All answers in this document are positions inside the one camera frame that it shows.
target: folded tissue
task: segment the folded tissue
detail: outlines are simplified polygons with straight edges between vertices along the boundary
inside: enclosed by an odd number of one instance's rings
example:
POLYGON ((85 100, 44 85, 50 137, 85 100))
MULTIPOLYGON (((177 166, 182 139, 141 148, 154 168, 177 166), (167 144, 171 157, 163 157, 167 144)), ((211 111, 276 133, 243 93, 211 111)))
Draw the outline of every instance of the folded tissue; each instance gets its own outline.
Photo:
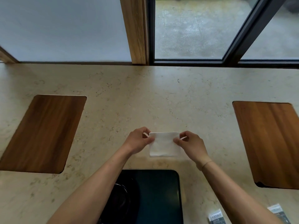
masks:
POLYGON ((173 142, 174 138, 179 138, 179 132, 150 133, 150 137, 155 140, 150 143, 150 156, 179 156, 181 147, 173 142))

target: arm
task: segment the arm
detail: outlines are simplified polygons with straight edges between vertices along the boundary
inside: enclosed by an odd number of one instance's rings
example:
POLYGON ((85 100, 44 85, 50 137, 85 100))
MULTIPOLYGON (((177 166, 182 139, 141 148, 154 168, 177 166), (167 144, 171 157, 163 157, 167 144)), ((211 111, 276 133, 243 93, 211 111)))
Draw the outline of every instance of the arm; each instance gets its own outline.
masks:
POLYGON ((233 224, 282 224, 279 218, 249 196, 211 160, 204 141, 198 135, 185 131, 180 134, 180 138, 183 139, 176 138, 174 142, 184 149, 197 168, 203 172, 233 224))
POLYGON ((150 131, 143 127, 131 132, 116 153, 62 203, 47 224, 96 223, 128 158, 154 140, 144 132, 150 131))

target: person's left arm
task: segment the person's left arm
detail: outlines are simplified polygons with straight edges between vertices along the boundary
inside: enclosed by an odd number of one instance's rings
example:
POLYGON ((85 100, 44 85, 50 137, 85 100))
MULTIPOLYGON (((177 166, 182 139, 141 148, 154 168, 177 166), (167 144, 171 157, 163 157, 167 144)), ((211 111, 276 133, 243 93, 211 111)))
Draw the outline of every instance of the person's left arm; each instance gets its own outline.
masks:
POLYGON ((129 157, 154 141, 144 134, 149 132, 146 127, 132 131, 113 156, 62 203, 47 224, 96 223, 129 157))

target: person's right arm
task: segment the person's right arm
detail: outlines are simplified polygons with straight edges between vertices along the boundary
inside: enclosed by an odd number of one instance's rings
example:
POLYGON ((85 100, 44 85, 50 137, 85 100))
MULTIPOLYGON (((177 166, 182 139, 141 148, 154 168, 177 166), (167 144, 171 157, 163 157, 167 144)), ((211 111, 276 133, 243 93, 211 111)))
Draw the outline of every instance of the person's right arm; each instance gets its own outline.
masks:
POLYGON ((174 142, 181 146, 206 177, 232 224, 282 224, 267 208, 239 187, 207 154, 203 139, 185 131, 174 142))

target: forearm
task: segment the forearm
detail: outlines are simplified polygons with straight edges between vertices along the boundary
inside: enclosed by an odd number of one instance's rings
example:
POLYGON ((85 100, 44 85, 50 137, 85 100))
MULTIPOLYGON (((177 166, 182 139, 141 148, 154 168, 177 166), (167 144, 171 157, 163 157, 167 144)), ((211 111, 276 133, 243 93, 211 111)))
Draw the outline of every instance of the forearm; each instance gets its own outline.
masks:
POLYGON ((206 163, 202 172, 233 224, 282 224, 279 218, 249 196, 214 162, 206 163))
POLYGON ((62 203, 48 224, 96 223, 129 157, 130 153, 120 148, 62 203))

